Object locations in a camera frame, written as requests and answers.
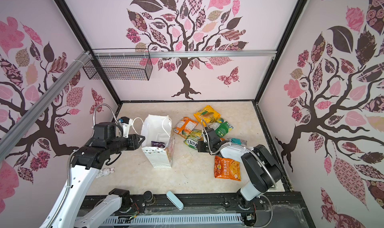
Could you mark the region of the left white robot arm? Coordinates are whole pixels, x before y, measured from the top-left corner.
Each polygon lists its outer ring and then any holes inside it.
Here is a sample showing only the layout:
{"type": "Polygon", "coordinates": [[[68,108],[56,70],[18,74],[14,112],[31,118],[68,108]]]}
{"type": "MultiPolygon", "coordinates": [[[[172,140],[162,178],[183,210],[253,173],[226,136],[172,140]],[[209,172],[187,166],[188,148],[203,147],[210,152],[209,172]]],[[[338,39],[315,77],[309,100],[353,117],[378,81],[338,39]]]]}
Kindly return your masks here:
{"type": "Polygon", "coordinates": [[[104,165],[112,164],[111,156],[137,150],[145,141],[145,136],[130,134],[129,129],[128,124],[121,122],[94,125],[90,140],[69,157],[67,181],[42,223],[43,228],[98,228],[114,212],[131,207],[129,191],[114,189],[100,204],[78,218],[92,182],[104,165]]]}

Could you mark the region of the orange chestnut snack bag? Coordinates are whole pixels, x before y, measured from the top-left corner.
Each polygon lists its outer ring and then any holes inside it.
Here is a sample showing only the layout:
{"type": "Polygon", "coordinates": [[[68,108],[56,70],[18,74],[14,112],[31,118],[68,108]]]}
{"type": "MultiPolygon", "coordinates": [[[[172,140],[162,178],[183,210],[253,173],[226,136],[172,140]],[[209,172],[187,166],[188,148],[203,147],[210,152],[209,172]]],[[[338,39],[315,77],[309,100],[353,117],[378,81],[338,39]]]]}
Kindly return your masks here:
{"type": "Polygon", "coordinates": [[[241,181],[240,162],[215,156],[214,177],[241,181]]]}

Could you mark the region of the purple Fox's candy bag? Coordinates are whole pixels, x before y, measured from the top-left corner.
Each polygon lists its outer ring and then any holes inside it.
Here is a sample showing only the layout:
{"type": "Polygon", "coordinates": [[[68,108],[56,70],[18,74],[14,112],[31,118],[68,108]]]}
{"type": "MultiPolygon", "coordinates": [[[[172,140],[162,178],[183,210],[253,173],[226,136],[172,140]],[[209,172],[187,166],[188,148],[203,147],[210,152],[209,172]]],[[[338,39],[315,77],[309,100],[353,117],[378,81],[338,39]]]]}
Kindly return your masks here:
{"type": "Polygon", "coordinates": [[[152,146],[152,147],[157,147],[157,148],[165,148],[165,147],[166,147],[166,143],[164,143],[164,142],[152,141],[152,142],[151,142],[151,146],[152,146]]]}

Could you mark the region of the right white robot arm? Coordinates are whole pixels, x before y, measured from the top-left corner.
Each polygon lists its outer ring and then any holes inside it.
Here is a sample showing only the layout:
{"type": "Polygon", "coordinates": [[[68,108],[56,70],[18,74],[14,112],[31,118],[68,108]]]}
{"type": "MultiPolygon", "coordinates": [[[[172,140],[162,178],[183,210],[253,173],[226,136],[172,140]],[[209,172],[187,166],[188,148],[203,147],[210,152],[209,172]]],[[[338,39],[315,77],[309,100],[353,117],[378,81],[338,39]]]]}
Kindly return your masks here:
{"type": "Polygon", "coordinates": [[[258,145],[246,147],[239,139],[220,138],[214,129],[203,128],[203,139],[198,142],[198,151],[208,153],[214,159],[214,177],[233,181],[241,180],[241,165],[244,165],[249,181],[240,188],[235,201],[241,209],[248,209],[251,203],[283,177],[283,170],[269,150],[258,145]]]}

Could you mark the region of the white paper gift bag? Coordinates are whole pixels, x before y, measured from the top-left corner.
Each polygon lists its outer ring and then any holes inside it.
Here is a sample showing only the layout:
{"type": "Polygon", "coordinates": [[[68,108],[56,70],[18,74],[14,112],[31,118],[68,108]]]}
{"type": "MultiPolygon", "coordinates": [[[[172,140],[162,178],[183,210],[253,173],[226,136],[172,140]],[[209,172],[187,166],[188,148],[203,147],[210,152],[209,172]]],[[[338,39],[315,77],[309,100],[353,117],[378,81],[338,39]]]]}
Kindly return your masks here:
{"type": "Polygon", "coordinates": [[[169,116],[150,114],[144,120],[139,117],[135,118],[133,124],[136,121],[142,122],[141,131],[136,131],[135,133],[145,136],[146,139],[141,148],[153,168],[171,168],[175,148],[175,136],[171,118],[169,116]],[[166,147],[152,147],[152,141],[164,142],[166,147]]]}

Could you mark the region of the green yellow Fox's candy bag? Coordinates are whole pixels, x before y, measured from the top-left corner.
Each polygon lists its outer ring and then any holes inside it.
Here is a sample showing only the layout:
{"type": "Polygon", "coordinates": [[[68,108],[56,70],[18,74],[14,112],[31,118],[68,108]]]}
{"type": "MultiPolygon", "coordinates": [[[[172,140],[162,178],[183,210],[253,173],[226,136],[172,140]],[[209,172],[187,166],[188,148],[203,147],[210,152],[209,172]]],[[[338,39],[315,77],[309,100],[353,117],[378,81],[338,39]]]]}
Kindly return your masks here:
{"type": "Polygon", "coordinates": [[[201,141],[203,138],[202,130],[194,129],[185,139],[184,143],[192,148],[197,149],[199,141],[201,141]]]}

